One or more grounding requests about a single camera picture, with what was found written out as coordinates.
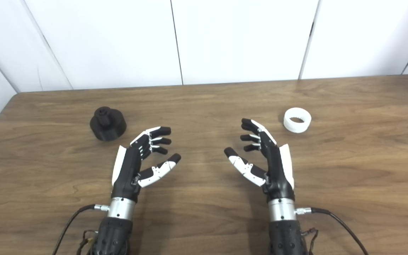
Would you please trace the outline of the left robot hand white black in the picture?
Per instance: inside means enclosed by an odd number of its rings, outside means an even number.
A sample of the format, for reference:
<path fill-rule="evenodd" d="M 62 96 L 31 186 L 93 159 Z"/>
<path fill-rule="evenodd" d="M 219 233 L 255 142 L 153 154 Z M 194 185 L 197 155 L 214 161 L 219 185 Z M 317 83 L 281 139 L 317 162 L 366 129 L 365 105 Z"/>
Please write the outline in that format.
<path fill-rule="evenodd" d="M 129 147 L 120 146 L 112 175 L 111 198 L 122 198 L 138 202 L 138 195 L 143 187 L 159 181 L 181 160 L 181 155 L 173 154 L 166 161 L 141 171 L 142 161 L 156 152 L 167 155 L 168 150 L 162 144 L 171 144 L 166 138 L 171 134 L 168 126 L 146 129 L 134 138 Z"/>

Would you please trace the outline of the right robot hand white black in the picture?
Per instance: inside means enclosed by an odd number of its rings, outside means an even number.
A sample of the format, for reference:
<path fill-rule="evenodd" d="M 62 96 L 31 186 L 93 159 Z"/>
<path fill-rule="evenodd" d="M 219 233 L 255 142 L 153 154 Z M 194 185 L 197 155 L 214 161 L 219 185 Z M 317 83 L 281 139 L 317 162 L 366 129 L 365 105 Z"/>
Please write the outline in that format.
<path fill-rule="evenodd" d="M 224 150 L 229 162 L 249 181 L 262 187 L 267 201 L 275 199 L 290 199 L 295 201 L 293 181 L 286 175 L 286 158 L 281 155 L 280 147 L 270 132 L 262 124 L 248 118 L 242 118 L 241 128 L 251 134 L 241 135 L 240 140 L 251 141 L 243 147 L 245 152 L 259 151 L 267 160 L 268 170 L 251 164 L 240 157 L 236 151 L 227 147 Z"/>

